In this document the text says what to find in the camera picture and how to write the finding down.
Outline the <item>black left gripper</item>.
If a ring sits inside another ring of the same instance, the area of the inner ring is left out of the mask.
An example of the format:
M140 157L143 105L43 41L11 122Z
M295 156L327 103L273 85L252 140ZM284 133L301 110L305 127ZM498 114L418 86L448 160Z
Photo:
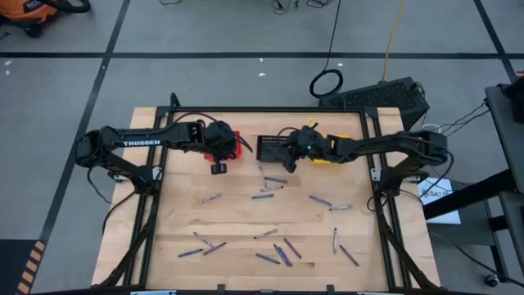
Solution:
M212 158L212 175L227 173L226 160L237 158L237 137L230 125L218 120L203 130L204 154Z

